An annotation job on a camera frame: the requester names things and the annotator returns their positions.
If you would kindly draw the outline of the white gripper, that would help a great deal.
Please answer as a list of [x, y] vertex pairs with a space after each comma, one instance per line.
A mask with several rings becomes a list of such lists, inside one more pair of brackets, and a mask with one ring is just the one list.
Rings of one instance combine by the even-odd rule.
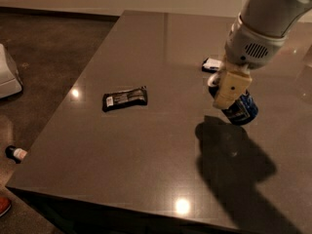
[[266, 65], [282, 48], [287, 39], [287, 28], [278, 20], [258, 18], [250, 25], [239, 14], [231, 26], [225, 43], [227, 59], [221, 62], [214, 83], [218, 90], [214, 107], [228, 109], [252, 82], [250, 69]]

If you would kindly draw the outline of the white robot base on floor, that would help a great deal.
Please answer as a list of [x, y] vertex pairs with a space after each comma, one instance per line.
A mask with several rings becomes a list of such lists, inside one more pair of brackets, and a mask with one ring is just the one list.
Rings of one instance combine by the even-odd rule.
[[0, 44], [0, 98], [10, 97], [22, 91], [22, 81], [15, 61]]

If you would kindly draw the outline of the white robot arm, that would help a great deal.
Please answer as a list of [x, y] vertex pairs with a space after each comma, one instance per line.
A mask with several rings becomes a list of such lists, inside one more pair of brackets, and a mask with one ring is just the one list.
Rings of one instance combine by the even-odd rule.
[[227, 109], [245, 93], [251, 71], [279, 52], [291, 28], [311, 9], [312, 0], [247, 0], [225, 42], [214, 107]]

